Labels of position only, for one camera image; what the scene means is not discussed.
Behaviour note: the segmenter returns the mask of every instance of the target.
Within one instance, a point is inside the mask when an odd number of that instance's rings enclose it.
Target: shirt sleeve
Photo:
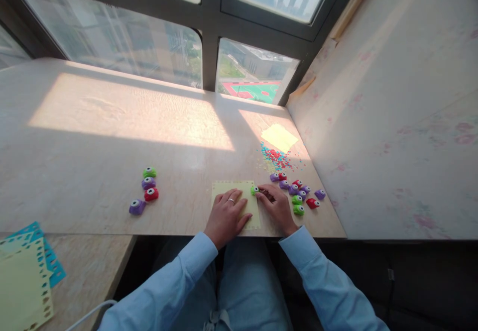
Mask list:
[[[173,261],[108,309],[99,330],[168,330],[217,255],[213,242],[197,234]]]
[[[302,226],[279,242],[296,267],[325,330],[388,330],[365,295]]]

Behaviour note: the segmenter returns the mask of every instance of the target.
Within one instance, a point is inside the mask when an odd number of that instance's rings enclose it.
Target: white cable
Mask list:
[[[84,320],[86,320],[88,317],[90,317],[96,310],[98,309],[101,309],[103,306],[106,306],[106,305],[114,305],[114,304],[117,304],[118,301],[115,301],[115,300],[106,300],[104,302],[102,302],[101,304],[99,304],[98,306],[96,306],[94,309],[92,309],[90,312],[88,312],[86,315],[84,315],[81,319],[79,319],[78,321],[76,321],[73,325],[71,325],[69,328],[67,328],[66,331],[71,331],[72,329],[74,329],[76,326],[78,326],[79,324],[81,324]]]

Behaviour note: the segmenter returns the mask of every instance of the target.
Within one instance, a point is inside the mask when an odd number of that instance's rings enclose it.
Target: blue paper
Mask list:
[[[43,230],[40,229],[40,224],[36,221],[10,236],[26,234],[29,232],[34,233],[31,237],[30,242],[40,239],[45,235],[43,233]],[[53,275],[50,276],[50,288],[52,289],[56,284],[63,280],[63,278],[66,276],[66,273],[65,270],[63,270],[63,267],[61,266],[60,262],[56,258],[55,252],[51,248],[46,238],[44,238],[43,240],[45,245],[46,267],[53,273]]]

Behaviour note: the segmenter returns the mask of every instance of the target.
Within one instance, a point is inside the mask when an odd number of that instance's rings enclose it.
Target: yellow sticky note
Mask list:
[[[250,188],[254,187],[254,181],[216,181],[213,182],[211,206],[214,203],[214,198],[217,194],[223,194],[233,188],[242,190],[241,198],[247,199],[247,204],[240,216],[251,213],[252,218],[249,219],[245,225],[245,230],[260,229],[259,207],[257,206],[257,199],[250,193]]]
[[[266,129],[260,137],[282,152],[287,153],[290,147],[298,141],[290,132],[288,132],[282,125],[276,123]]]
[[[53,317],[44,250],[41,238],[0,261],[2,330],[34,331]]]

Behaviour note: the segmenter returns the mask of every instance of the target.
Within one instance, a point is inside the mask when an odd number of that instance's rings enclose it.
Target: basketball court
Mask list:
[[[231,96],[271,104],[280,86],[280,81],[272,82],[222,82]]]

